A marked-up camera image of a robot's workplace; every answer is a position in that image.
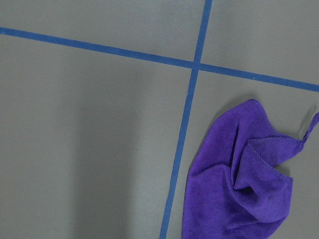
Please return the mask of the purple microfiber towel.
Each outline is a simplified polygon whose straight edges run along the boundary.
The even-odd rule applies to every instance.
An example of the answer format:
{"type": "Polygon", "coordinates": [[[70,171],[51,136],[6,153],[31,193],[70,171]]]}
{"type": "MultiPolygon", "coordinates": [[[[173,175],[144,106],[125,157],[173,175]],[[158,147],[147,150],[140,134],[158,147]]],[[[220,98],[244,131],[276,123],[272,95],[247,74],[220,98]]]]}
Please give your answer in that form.
{"type": "Polygon", "coordinates": [[[255,99],[222,114],[188,172],[182,238],[269,238],[289,215],[293,190],[277,166],[303,150],[318,121],[295,139],[277,132],[255,99]]]}

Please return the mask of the long blue tape strip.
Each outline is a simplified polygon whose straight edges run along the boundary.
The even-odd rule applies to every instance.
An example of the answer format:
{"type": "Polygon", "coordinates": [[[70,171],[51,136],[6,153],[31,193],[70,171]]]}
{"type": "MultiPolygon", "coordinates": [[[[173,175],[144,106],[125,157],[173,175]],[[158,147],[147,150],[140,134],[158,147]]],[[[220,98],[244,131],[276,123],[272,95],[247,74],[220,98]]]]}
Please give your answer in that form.
{"type": "Polygon", "coordinates": [[[94,44],[94,43],[89,43],[89,42],[84,42],[79,40],[72,40],[72,39],[67,39],[62,37],[56,37],[56,36],[45,35],[40,33],[33,33],[29,31],[22,31],[18,29],[5,28],[5,27],[0,28],[0,33],[1,35],[41,41],[41,42],[52,43],[52,44],[63,45],[63,46],[69,46],[69,47],[79,48],[79,49],[84,49],[89,51],[96,51],[96,52],[107,53],[111,55],[117,55],[117,56],[151,61],[151,62],[166,64],[166,65],[178,66],[178,67],[187,68],[187,69],[195,68],[195,69],[198,69],[199,71],[238,77],[238,78],[243,78],[247,80],[259,81],[259,82],[270,83],[275,85],[287,86],[287,87],[292,87],[292,88],[297,88],[297,89],[302,89],[302,90],[307,90],[312,92],[319,91],[319,86],[317,84],[301,82],[296,80],[289,80],[285,78],[262,75],[262,74],[246,72],[246,71],[225,68],[225,67],[219,67],[219,66],[214,66],[209,64],[194,63],[187,60],[153,55],[153,54],[137,52],[137,51],[127,50],[122,48],[116,48],[116,47],[111,47],[106,45],[94,44]]]}

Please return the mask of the crossing blue tape strip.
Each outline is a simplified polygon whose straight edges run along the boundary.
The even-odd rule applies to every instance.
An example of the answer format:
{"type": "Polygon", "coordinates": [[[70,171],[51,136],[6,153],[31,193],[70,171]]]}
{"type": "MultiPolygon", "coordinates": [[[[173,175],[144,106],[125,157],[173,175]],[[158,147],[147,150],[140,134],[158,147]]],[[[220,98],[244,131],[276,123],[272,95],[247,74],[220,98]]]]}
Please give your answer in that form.
{"type": "Polygon", "coordinates": [[[192,107],[192,101],[194,97],[195,87],[197,83],[197,77],[199,72],[199,66],[201,64],[201,58],[207,33],[207,26],[209,22],[210,12],[213,5],[213,1],[206,0],[203,8],[203,13],[201,17],[200,29],[198,33],[198,38],[196,42],[196,49],[194,53],[193,62],[191,65],[191,73],[188,82],[187,88],[187,95],[185,98],[184,108],[183,108],[183,115],[181,119],[178,141],[176,145],[175,156],[172,165],[171,177],[169,181],[169,190],[167,199],[165,202],[161,228],[159,233],[159,239],[165,239],[167,237],[167,231],[169,226],[169,221],[171,217],[171,211],[174,201],[175,190],[178,181],[179,169],[185,144],[185,138],[190,118],[190,112],[192,107]]]}

